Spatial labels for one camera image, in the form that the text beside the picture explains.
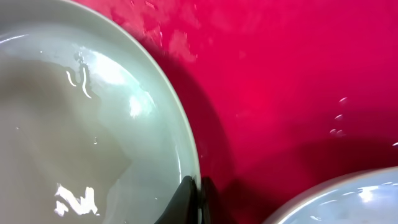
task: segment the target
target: plate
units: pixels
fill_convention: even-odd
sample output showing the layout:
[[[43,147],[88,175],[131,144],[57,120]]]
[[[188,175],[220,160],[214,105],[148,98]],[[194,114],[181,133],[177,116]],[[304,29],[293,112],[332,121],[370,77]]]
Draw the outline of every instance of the plate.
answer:
[[[70,1],[0,0],[4,223],[154,223],[200,187],[168,79],[125,31]]]
[[[393,167],[318,185],[286,203],[264,224],[393,224],[398,222],[397,208],[398,168]]]

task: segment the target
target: wet plate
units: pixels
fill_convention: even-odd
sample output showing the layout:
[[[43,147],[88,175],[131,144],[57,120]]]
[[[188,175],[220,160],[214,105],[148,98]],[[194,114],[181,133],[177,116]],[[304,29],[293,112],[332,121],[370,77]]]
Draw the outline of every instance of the wet plate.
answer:
[[[393,224],[398,223],[397,208],[394,167],[325,182],[285,204],[264,224]]]
[[[73,2],[0,0],[0,220],[154,223],[192,133],[163,72],[123,30]]]

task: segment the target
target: wet red surface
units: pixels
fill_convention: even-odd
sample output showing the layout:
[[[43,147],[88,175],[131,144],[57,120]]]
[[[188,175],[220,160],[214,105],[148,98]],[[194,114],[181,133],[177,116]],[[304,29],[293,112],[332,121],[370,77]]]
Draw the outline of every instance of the wet red surface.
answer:
[[[398,166],[397,1],[78,2],[158,61],[239,223],[324,180]]]

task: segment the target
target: white plate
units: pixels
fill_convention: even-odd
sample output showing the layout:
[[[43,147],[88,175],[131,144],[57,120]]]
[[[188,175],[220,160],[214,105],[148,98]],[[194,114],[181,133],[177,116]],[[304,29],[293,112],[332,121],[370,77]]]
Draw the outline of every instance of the white plate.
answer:
[[[154,223],[190,175],[187,118],[149,54],[69,1],[0,0],[1,223]]]
[[[264,224],[396,224],[397,210],[394,167],[325,182],[285,204]]]

